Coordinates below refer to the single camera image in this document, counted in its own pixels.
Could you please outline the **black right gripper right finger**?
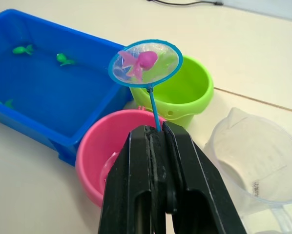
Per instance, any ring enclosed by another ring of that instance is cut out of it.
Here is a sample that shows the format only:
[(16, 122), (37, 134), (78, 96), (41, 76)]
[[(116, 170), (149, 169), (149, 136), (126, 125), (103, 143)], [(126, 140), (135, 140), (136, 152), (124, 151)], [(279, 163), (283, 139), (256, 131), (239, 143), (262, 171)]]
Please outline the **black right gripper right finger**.
[(168, 121), (163, 123), (163, 132), (177, 183), (178, 207), (172, 216), (175, 233), (246, 233), (218, 169), (190, 134)]

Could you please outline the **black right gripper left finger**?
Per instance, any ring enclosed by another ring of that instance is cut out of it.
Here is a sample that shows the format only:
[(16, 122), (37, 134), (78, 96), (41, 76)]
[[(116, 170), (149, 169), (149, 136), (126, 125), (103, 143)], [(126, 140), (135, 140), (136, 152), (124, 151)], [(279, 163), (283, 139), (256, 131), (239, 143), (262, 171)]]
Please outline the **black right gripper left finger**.
[(104, 191), (100, 234), (165, 234), (167, 148), (163, 131), (132, 130), (111, 167)]

